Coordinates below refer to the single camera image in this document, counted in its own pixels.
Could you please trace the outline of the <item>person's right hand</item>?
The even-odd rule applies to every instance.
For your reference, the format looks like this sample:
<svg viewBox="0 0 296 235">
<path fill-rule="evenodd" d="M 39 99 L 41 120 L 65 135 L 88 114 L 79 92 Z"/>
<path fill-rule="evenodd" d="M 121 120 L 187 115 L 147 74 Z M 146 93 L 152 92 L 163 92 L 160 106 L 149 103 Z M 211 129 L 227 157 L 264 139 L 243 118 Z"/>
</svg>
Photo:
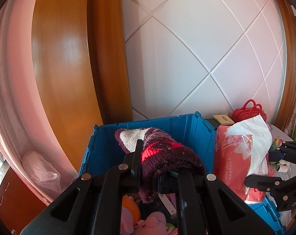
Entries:
<svg viewBox="0 0 296 235">
<path fill-rule="evenodd" d="M 293 210 L 291 211 L 291 216 L 292 216 L 293 219 L 296 218 L 296 209 L 293 209 Z"/>
</svg>

